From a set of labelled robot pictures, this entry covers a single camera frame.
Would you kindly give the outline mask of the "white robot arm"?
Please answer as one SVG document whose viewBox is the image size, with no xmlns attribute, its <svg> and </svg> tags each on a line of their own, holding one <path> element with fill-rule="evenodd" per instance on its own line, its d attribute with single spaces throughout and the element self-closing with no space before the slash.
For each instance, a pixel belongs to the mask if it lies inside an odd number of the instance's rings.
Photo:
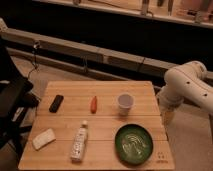
<svg viewBox="0 0 213 171">
<path fill-rule="evenodd" d="M 174 110 L 185 99 L 213 116 L 213 86 L 204 82 L 206 75 L 207 69 L 200 61 L 187 62 L 165 72 L 165 85 L 156 95 L 164 125 L 172 121 Z"/>
</svg>

